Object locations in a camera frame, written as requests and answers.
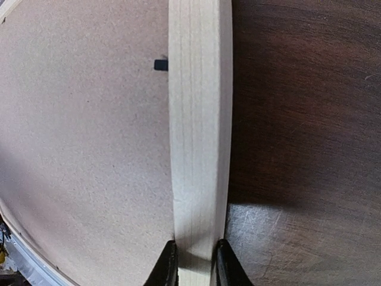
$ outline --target wood grain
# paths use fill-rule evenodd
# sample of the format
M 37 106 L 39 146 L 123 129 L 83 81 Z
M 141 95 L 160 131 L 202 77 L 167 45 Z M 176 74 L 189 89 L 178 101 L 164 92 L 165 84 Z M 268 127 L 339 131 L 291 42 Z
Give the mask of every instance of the wood grain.
M 180 285 L 210 285 L 223 237 L 232 128 L 230 0 L 169 1 L 169 106 Z
M 380 284 L 380 13 L 233 1 L 226 236 L 255 285 Z

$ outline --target brown particleboard surface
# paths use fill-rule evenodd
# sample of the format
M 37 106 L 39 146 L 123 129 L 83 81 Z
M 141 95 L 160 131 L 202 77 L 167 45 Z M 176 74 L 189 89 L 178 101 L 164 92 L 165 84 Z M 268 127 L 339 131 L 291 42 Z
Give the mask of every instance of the brown particleboard surface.
M 23 1 L 0 25 L 0 198 L 80 285 L 142 285 L 173 238 L 168 2 Z

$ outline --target dark wooden surface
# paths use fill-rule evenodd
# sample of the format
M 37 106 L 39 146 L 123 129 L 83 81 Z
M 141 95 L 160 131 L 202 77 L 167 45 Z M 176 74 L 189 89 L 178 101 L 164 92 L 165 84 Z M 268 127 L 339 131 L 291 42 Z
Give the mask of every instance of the dark wooden surface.
M 380 2 L 233 0 L 233 25 L 242 266 L 257 286 L 381 285 Z

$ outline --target small black square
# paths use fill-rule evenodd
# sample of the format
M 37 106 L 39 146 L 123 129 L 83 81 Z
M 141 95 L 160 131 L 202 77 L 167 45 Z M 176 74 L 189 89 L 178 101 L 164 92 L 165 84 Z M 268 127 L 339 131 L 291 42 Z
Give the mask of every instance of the small black square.
M 164 70 L 165 72 L 168 71 L 168 60 L 155 60 L 154 64 L 155 70 Z

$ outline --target clamp jaw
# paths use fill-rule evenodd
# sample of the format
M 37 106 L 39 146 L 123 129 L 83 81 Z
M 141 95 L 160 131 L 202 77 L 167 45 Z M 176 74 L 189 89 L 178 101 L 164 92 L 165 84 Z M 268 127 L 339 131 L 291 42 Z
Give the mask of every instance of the clamp jaw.
M 216 246 L 217 286 L 253 286 L 227 240 Z M 178 286 L 177 246 L 168 241 L 144 286 Z

